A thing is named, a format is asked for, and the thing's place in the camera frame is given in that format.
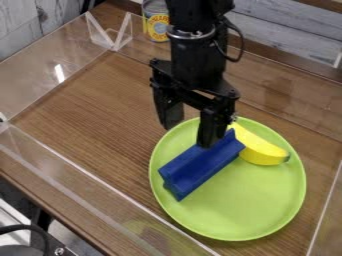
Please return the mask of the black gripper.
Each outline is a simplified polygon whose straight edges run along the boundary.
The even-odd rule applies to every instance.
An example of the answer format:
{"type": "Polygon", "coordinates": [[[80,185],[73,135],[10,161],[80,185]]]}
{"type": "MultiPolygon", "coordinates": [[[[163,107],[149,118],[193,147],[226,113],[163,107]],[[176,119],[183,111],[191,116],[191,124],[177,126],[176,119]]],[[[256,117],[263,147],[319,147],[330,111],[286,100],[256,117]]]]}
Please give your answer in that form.
{"type": "Polygon", "coordinates": [[[224,80],[228,34],[224,26],[208,31],[167,28],[171,59],[153,58],[151,87],[159,122],[165,130],[184,118],[183,105],[200,111],[196,144],[209,148],[226,134],[232,122],[239,92],[224,80]]]}

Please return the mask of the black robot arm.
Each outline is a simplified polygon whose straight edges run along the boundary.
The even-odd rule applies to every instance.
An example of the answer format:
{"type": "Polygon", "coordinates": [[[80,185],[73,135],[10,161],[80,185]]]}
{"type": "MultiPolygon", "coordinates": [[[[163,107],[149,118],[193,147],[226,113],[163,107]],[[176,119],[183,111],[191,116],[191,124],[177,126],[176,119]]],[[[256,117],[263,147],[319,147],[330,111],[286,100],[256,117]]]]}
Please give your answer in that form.
{"type": "Polygon", "coordinates": [[[211,147],[234,121],[239,92],[224,80],[234,0],[165,0],[171,45],[168,60],[152,59],[149,79],[159,122],[169,129],[184,118],[183,106],[200,111],[196,144],[211,147]]]}

